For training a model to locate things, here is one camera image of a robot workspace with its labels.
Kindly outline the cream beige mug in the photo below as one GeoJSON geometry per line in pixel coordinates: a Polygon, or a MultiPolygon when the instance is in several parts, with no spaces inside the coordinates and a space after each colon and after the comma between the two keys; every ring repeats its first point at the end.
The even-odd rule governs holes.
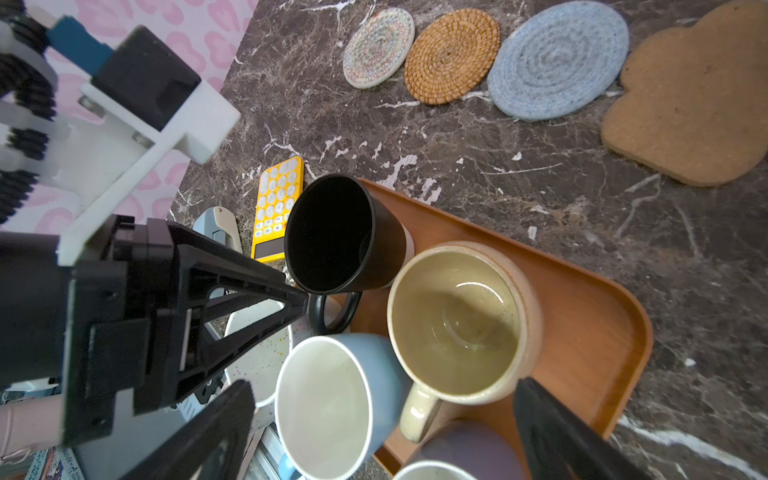
{"type": "Polygon", "coordinates": [[[421,442],[443,402],[477,406],[510,396],[534,370],[544,326],[533,284],[501,252],[452,241],[414,256],[387,302],[389,338],[413,381],[403,436],[421,442]]]}

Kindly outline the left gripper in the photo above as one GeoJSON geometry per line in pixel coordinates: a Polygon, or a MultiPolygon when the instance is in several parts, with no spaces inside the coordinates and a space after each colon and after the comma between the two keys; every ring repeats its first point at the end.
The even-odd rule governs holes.
{"type": "Polygon", "coordinates": [[[308,309],[284,274],[172,221],[114,215],[71,267],[58,243],[1,236],[1,383],[58,379],[65,446],[109,436],[125,390],[139,415],[207,401],[230,364],[308,309]],[[211,333],[211,321],[265,300],[281,307],[262,325],[211,333]]]}

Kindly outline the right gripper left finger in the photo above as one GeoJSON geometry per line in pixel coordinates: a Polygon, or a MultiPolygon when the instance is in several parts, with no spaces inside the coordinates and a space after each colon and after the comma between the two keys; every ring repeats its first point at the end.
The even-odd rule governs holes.
{"type": "Polygon", "coordinates": [[[248,443],[255,401],[238,380],[125,479],[235,479],[248,443]]]}

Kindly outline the woven rattan round coaster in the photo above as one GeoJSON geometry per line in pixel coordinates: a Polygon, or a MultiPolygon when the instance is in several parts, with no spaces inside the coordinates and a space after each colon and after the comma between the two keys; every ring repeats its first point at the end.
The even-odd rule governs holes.
{"type": "Polygon", "coordinates": [[[488,13],[474,8],[447,13],[414,42],[405,62],[407,90],[428,105],[457,100],[486,76],[500,46],[499,24],[488,13]]]}

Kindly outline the black mug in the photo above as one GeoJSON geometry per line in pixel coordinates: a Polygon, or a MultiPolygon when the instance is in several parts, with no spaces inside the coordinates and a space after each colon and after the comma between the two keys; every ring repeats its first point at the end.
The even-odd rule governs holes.
{"type": "Polygon", "coordinates": [[[363,293],[391,285],[415,253],[402,222],[343,174],[323,176],[299,196],[284,240],[288,270],[310,295],[308,318],[320,335],[349,327],[363,293]]]}

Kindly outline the cork flower-shaped coaster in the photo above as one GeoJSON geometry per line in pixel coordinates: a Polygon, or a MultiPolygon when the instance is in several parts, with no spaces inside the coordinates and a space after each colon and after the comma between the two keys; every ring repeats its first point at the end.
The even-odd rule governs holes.
{"type": "Polygon", "coordinates": [[[610,150],[684,184],[736,180],[767,153],[767,4],[730,1],[628,57],[601,129],[610,150]]]}

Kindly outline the grey woven round coaster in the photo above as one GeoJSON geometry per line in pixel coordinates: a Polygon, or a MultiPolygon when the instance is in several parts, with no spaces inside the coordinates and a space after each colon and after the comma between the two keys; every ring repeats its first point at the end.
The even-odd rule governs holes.
{"type": "Polygon", "coordinates": [[[488,74],[494,105],[524,121],[584,107],[618,77],[629,29],[610,6],[569,1],[531,17],[504,42],[488,74]]]}

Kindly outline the beige speckled round coaster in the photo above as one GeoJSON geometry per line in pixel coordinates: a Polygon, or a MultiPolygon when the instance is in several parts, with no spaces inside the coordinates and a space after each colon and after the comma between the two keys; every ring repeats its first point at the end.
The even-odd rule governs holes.
{"type": "Polygon", "coordinates": [[[403,64],[414,38],[415,22],[407,10],[377,13],[348,42],[342,56],[344,78],[357,89],[380,85],[403,64]]]}

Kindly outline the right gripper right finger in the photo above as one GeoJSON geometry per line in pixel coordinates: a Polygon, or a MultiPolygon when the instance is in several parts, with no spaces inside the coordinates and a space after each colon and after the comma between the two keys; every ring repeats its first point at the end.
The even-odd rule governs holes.
{"type": "Polygon", "coordinates": [[[513,409],[533,479],[648,479],[535,379],[519,381],[513,409]]]}

